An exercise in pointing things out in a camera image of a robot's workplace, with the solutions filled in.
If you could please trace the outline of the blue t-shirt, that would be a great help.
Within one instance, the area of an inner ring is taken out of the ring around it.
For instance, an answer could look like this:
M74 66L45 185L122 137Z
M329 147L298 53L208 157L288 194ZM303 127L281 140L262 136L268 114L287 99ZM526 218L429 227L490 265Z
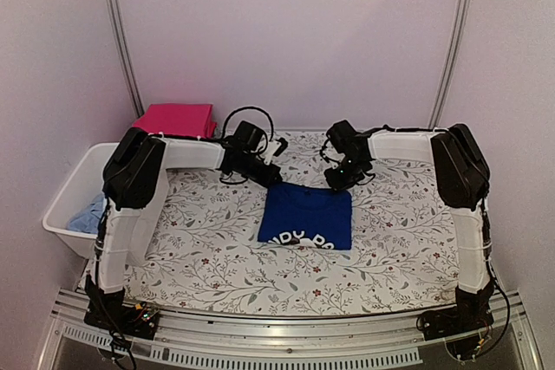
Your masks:
M267 191L257 240L322 250L350 250L352 215L348 191L281 183Z

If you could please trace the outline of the light blue garment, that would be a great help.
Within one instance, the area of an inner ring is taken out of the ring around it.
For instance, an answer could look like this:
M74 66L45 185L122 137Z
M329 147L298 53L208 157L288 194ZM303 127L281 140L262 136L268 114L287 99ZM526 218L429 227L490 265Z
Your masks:
M104 195L97 195L85 208L68 221L67 229L86 234L96 234L105 208L106 199Z

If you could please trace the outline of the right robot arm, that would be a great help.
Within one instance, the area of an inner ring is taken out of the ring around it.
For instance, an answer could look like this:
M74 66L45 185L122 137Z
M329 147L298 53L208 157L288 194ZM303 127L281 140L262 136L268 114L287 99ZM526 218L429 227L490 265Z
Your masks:
M448 324L454 331L466 332L487 312L494 291L488 270L492 241L486 206L491 173L469 127L463 123L435 129L384 125L358 132L341 120L325 136L324 144L342 155L324 173L335 191L358 185L378 159L432 165L436 189L450 210L458 244L456 307L449 311Z

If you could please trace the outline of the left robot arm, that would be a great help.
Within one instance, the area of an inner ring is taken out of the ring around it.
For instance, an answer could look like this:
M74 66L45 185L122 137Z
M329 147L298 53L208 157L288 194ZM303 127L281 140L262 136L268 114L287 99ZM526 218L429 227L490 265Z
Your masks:
M237 173L263 187L281 182L273 163L288 146L273 130L241 121L218 138L149 133L129 128L102 172L105 205L95 239L94 270L85 290L90 310L111 330L129 321L124 299L126 265L145 254L169 191L172 169Z

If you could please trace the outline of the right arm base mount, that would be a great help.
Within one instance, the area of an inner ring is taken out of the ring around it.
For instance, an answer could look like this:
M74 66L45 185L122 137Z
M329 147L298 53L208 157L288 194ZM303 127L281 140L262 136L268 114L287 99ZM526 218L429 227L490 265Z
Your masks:
M493 324L489 303L457 302L454 307L427 310L416 320L416 328L426 341L487 328Z

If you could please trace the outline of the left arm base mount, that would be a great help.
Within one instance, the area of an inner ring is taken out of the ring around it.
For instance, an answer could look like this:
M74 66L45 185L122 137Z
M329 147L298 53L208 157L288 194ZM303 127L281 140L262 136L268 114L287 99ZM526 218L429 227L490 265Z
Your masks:
M84 322L89 326L115 331L117 334L153 340L160 320L160 310L140 302L134 306L91 301Z

